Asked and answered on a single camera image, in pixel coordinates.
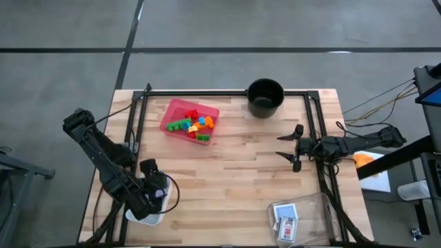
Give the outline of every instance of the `concrete floor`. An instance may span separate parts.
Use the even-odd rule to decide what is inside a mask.
[[[124,48],[137,0],[0,0],[0,48]],[[441,16],[430,0],[146,0],[134,41],[142,47],[436,47]],[[440,53],[132,54],[123,89],[150,82],[165,88],[244,88],[267,77],[285,88],[336,88],[343,110],[440,62]],[[15,247],[76,242],[93,166],[61,129],[76,108],[104,116],[122,54],[0,53],[0,145],[12,156],[57,169],[36,178],[17,227]],[[350,112],[359,116],[388,94]],[[380,121],[383,111],[369,120]],[[422,108],[407,98],[390,123],[409,142],[428,134]],[[357,132],[369,132],[369,129]],[[416,163],[421,176],[421,169]],[[393,189],[411,180],[408,166],[391,170]],[[396,194],[365,192],[393,200]],[[412,241],[413,206],[367,201],[375,239],[386,245],[435,247],[432,234]]]

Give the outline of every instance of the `transparent box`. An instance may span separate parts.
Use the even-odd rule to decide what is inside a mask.
[[[274,207],[286,204],[295,204],[296,206],[297,223],[295,227],[295,240],[293,242],[279,240],[278,224],[275,224]],[[337,238],[340,235],[337,213],[329,202],[328,197],[323,193],[272,203],[268,206],[267,210],[269,228],[280,248]]]

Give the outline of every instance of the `lego brick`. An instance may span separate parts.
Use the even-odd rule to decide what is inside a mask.
[[[188,132],[196,132],[196,131],[198,131],[199,129],[198,129],[198,127],[195,127],[194,125],[193,126],[191,126],[189,129],[188,129]]]
[[[167,124],[167,131],[168,132],[178,131],[178,130],[183,128],[183,124],[184,123],[188,123],[188,122],[191,123],[192,120],[190,118],[186,118],[186,119],[183,119],[183,120],[180,120],[180,121],[175,121],[175,122],[172,122],[172,123],[168,123]]]
[[[205,125],[208,126],[211,129],[214,128],[214,121],[213,121],[211,116],[205,117]]]
[[[199,117],[199,123],[200,123],[201,125],[205,125],[205,118],[203,118],[203,117]]]
[[[209,141],[209,134],[198,134],[196,139],[198,141]]]
[[[188,112],[185,113],[185,118],[198,118],[198,112],[196,110],[190,110]]]
[[[190,138],[196,138],[196,132],[190,132],[190,133],[188,133],[188,136]]]
[[[182,129],[187,131],[191,126],[192,126],[191,122],[186,122],[186,123],[182,124]]]

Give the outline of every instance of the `wooden table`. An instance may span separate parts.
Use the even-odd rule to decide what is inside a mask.
[[[343,122],[337,92],[319,92],[328,135],[341,136],[335,124]],[[110,112],[129,105],[131,98],[132,90],[117,90]],[[139,160],[155,158],[159,168],[176,179],[181,201],[155,227],[129,222],[125,244],[275,245],[267,220],[268,205],[320,192],[313,162],[303,159],[302,171],[293,173],[291,165],[274,153],[294,150],[294,143],[276,137],[291,134],[298,123],[305,126],[304,136],[309,136],[304,100],[286,96],[271,118],[256,119],[247,111],[247,99],[243,96],[179,97],[220,110],[212,143],[202,146],[166,136],[159,130],[172,98],[149,97]],[[129,110],[121,112],[107,122],[105,134],[115,143],[123,142],[128,113]],[[360,231],[372,239],[356,168],[351,161],[343,161],[339,166],[337,179],[343,207]],[[100,186],[97,172],[79,241],[92,235],[92,215]],[[176,190],[169,207],[175,201]],[[112,199],[104,192],[96,226],[104,220],[111,204]],[[118,235],[119,223],[114,237]]]

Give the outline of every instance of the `pink plastic bin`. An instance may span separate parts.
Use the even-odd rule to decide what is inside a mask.
[[[184,130],[173,131],[173,132],[167,131],[168,123],[185,119],[185,113],[190,110],[196,110],[198,112],[199,117],[211,116],[214,122],[214,128],[216,128],[217,125],[216,122],[219,118],[218,109],[215,109],[213,107],[207,107],[197,103],[190,103],[188,101],[184,101],[180,99],[173,99],[167,108],[167,111],[163,117],[163,120],[161,121],[161,125],[159,126],[159,129],[163,131],[165,134],[176,138],[181,138],[186,141],[195,142],[201,145],[209,145],[213,139],[213,131],[214,131],[214,129],[211,129],[209,127],[205,128],[204,130],[198,131],[198,134],[209,134],[210,135],[209,141],[198,141],[195,138],[190,138],[188,136],[188,133]],[[192,124],[198,122],[199,117],[197,119],[192,119]]]

